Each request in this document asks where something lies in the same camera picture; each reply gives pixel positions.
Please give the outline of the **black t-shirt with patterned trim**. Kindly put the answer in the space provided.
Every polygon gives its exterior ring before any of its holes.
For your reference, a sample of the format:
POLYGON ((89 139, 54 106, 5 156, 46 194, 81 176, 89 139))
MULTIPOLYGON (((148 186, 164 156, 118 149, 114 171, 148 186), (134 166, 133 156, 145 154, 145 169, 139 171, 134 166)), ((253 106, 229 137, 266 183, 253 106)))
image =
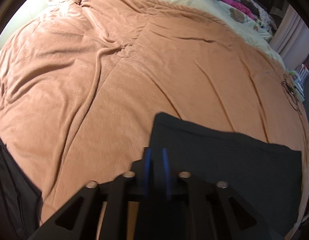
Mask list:
POLYGON ((135 239, 283 239, 298 217, 301 152, 158 113, 135 239), (162 149, 168 151, 171 196, 162 149))

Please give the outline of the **black fabric bag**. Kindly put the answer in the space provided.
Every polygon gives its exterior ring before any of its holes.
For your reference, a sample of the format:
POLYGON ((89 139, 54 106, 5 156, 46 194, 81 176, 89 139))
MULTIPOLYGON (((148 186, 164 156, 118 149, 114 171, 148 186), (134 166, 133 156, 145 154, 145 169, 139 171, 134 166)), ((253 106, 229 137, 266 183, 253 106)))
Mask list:
POLYGON ((39 228, 41 200, 0 138, 0 239, 28 239, 39 228))

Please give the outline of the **pink curtain right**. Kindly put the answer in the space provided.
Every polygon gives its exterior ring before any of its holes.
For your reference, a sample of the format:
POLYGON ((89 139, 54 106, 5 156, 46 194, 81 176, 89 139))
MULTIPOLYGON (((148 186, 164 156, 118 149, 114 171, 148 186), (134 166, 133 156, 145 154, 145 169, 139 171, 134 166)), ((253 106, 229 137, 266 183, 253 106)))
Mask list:
POLYGON ((296 69, 309 55, 309 29, 292 6, 270 42, 287 69, 296 69))

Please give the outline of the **brown plush toy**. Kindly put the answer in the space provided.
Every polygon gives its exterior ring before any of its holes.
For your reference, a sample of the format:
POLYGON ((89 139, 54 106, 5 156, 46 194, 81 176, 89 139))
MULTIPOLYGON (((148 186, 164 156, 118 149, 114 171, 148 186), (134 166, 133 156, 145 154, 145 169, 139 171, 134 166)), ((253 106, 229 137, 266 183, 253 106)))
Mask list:
POLYGON ((230 8, 229 11, 231 18, 236 22, 244 23, 246 21, 246 15, 242 11, 235 8, 230 8))

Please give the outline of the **brown fleece blanket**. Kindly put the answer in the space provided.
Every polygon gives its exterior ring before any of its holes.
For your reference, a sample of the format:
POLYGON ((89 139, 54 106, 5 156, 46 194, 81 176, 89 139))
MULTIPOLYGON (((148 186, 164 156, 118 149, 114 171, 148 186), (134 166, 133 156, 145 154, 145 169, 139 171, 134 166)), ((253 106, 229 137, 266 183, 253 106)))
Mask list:
POLYGON ((28 238, 134 237, 155 116, 301 152, 309 123, 285 66, 210 13, 160 0, 64 0, 0 52, 0 138, 41 191, 28 238))

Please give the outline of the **floral patterned fabric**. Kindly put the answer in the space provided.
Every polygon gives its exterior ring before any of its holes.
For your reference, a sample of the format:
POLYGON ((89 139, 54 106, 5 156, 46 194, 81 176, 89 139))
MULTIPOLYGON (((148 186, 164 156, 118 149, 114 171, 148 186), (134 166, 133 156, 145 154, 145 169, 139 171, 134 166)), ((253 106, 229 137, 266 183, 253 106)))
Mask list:
POLYGON ((255 0, 240 0, 240 2, 248 7, 253 15, 255 21, 269 33, 275 33, 277 31, 276 23, 271 15, 259 5, 255 0))

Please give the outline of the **pink clothing pile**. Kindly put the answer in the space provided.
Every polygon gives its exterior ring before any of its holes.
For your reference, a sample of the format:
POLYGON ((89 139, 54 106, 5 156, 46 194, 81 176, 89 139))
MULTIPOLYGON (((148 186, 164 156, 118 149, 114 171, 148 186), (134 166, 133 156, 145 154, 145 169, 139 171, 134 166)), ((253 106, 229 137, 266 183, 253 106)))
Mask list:
POLYGON ((246 5, 242 4, 239 0, 221 0, 221 1, 243 12, 252 20, 255 20, 255 15, 251 11, 251 9, 246 5))

